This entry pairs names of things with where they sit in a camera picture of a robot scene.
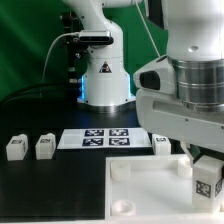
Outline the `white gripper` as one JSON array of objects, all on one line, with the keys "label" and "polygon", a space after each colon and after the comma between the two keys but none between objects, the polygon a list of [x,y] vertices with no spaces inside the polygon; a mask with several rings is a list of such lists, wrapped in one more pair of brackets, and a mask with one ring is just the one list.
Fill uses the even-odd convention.
[{"label": "white gripper", "polygon": [[190,164],[189,144],[224,153],[224,113],[197,113],[171,95],[143,89],[136,94],[136,111],[145,131],[181,141]]}]

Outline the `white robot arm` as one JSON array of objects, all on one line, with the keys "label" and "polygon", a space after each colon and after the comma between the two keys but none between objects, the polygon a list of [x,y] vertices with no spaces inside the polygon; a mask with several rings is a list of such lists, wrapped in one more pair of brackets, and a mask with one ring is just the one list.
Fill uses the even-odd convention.
[{"label": "white robot arm", "polygon": [[[89,53],[82,103],[113,112],[135,102],[145,131],[224,154],[224,0],[62,1],[84,26],[76,34]],[[168,31],[168,43],[164,56],[134,73],[131,96],[122,30],[103,10],[136,1]]]}]

